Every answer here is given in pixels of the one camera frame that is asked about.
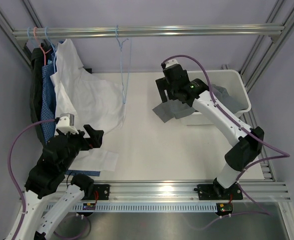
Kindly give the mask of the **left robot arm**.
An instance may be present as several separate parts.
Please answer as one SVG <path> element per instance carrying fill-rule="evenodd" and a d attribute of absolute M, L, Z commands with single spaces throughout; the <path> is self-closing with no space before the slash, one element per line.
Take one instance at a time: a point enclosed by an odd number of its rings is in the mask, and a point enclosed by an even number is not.
<path fill-rule="evenodd" d="M 43 147 L 37 164 L 30 170 L 22 190 L 17 183 L 8 157 L 10 177 L 18 190 L 22 206 L 15 223 L 7 235 L 9 240 L 48 240 L 71 208 L 80 200 L 98 200 L 99 192 L 94 180 L 82 173 L 75 175 L 62 197 L 48 211 L 45 207 L 53 198 L 65 174 L 81 151 L 100 148 L 103 130 L 84 125 L 84 130 L 59 127 L 58 135 L 50 138 Z"/>

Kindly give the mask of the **blue wire hanger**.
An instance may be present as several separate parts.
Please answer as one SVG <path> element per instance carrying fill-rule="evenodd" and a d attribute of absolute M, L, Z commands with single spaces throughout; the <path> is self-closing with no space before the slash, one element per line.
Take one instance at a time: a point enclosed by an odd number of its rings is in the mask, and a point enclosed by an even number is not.
<path fill-rule="evenodd" d="M 116 41 L 119 46 L 120 51 L 120 76 L 121 76 L 121 84 L 122 84 L 122 103 L 125 105 L 127 102 L 127 92 L 128 92 L 128 86 L 129 86 L 129 80 L 130 80 L 130 73 L 131 73 L 131 63 L 132 63 L 132 38 L 126 38 L 123 40 L 120 40 L 120 28 L 118 25 L 115 27 L 115 37 Z M 129 42 L 129 62 L 127 67 L 127 73 L 126 73 L 126 79 L 124 78 L 124 68 L 123 68 L 123 45 L 125 42 Z"/>

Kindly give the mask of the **grey button-up shirt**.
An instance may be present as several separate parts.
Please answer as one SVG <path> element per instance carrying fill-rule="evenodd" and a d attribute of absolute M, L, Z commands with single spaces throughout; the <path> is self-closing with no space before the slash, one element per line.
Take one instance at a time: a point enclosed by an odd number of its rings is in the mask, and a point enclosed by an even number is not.
<path fill-rule="evenodd" d="M 230 96 L 226 88 L 213 84 L 212 90 L 217 99 L 233 114 L 245 109 L 245 105 Z M 156 106 L 153 111 L 164 123 L 172 118 L 181 119 L 196 112 L 194 108 L 179 100 L 162 102 L 160 105 Z"/>

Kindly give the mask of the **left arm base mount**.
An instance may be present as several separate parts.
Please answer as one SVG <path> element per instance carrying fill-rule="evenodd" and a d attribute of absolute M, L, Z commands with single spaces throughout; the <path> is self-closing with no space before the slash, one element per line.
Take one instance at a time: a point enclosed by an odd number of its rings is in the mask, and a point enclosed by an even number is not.
<path fill-rule="evenodd" d="M 89 195 L 82 198 L 84 201 L 95 201 L 96 197 L 98 201 L 107 201 L 110 195 L 109 184 L 95 184 L 94 188 Z"/>

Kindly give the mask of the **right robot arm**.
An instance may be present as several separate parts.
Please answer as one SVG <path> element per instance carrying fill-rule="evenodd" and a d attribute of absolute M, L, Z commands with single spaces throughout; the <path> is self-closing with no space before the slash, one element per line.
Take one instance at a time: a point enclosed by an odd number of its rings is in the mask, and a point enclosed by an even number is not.
<path fill-rule="evenodd" d="M 225 154 L 225 165 L 213 182 L 213 193 L 223 199 L 231 193 L 240 173 L 261 153 L 264 131 L 252 128 L 237 118 L 212 92 L 212 87 L 196 78 L 190 80 L 176 61 L 162 63 L 164 77 L 156 80 L 162 102 L 179 100 L 208 118 L 225 136 L 231 149 Z"/>

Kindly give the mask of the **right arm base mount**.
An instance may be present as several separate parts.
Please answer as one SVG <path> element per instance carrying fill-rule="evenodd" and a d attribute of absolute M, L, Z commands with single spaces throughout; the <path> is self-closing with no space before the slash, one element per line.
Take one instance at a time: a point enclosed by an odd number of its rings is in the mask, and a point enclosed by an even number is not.
<path fill-rule="evenodd" d="M 236 183 L 229 188 L 223 188 L 215 179 L 213 183 L 198 184 L 194 191 L 197 192 L 199 200 L 242 200 L 242 191 Z"/>

